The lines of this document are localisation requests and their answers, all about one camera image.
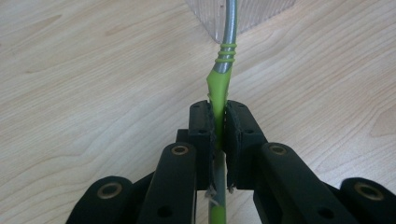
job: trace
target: transparent plastic container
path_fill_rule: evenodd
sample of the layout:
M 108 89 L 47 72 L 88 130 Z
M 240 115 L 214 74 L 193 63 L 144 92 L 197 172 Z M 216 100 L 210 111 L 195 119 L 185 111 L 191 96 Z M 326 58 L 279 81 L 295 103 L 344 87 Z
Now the transparent plastic container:
M 186 0 L 213 39 L 224 33 L 225 0 Z M 238 0 L 238 34 L 294 5 L 295 0 Z

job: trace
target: wooden table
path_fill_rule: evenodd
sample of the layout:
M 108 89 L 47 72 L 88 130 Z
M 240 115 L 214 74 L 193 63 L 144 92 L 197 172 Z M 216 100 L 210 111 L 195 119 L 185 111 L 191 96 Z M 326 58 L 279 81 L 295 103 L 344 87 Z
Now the wooden table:
M 206 99 L 219 45 L 183 0 L 0 3 L 0 223 L 64 223 L 95 180 L 136 181 Z M 396 2 L 297 0 L 238 36 L 229 99 L 339 187 L 396 192 Z M 207 222 L 198 197 L 197 222 Z M 259 223 L 252 193 L 229 223 Z

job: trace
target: light wood tabletop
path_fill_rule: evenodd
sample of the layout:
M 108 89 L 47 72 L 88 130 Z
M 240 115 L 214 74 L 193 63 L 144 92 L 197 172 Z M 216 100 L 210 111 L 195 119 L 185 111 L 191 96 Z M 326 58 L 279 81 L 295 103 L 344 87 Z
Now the light wood tabletop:
M 396 1 L 297 0 L 237 44 L 229 99 L 269 141 L 396 192 Z M 1 1 L 0 223 L 65 223 L 94 181 L 154 171 L 218 50 L 183 0 Z M 251 191 L 227 197 L 260 223 Z

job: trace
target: metal rivet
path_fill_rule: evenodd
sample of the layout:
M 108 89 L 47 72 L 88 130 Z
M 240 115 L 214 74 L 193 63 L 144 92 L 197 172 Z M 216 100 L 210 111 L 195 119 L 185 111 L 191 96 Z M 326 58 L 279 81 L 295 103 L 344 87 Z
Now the metal rivet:
M 171 149 L 171 151 L 172 151 L 173 154 L 175 154 L 177 156 L 181 156 L 181 155 L 184 155 L 184 154 L 188 153 L 189 149 L 187 147 L 184 147 L 184 146 L 176 146 L 176 147 L 173 147 Z
M 270 150 L 274 152 L 276 155 L 280 155 L 280 156 L 285 155 L 288 152 L 285 148 L 276 145 L 270 146 Z
M 100 199 L 111 199 L 119 195 L 122 191 L 122 185 L 118 182 L 111 182 L 99 188 L 97 195 Z
M 363 197 L 368 198 L 373 201 L 384 200 L 384 194 L 378 189 L 361 182 L 355 184 L 355 190 Z

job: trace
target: green tube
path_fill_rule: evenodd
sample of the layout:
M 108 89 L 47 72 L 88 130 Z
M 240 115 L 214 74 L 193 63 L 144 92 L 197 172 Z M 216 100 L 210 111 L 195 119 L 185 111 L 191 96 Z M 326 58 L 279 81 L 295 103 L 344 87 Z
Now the green tube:
M 227 102 L 228 86 L 230 83 L 232 69 L 226 73 L 218 73 L 212 70 L 207 76 L 207 86 L 209 88 L 209 100 L 212 104 L 215 116 L 216 148 L 222 149 L 223 126 L 224 126 L 224 107 Z
M 225 223 L 225 209 L 223 206 L 214 206 L 212 207 L 210 213 L 212 216 L 210 217 L 210 223 Z

